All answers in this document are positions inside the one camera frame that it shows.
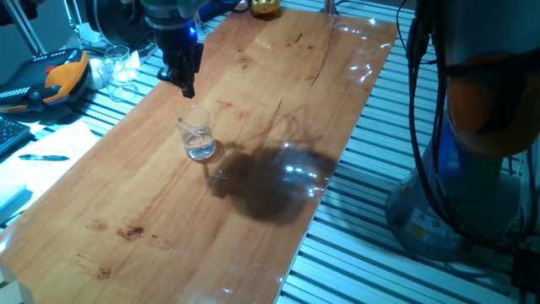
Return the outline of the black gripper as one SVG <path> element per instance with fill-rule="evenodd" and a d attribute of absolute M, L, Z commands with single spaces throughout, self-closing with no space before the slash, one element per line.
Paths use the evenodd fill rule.
<path fill-rule="evenodd" d="M 154 35 L 164 61 L 157 77 L 177 86 L 184 97 L 192 99 L 195 96 L 195 74 L 199 72 L 203 55 L 203 44 L 198 41 L 196 25 L 154 29 Z"/>

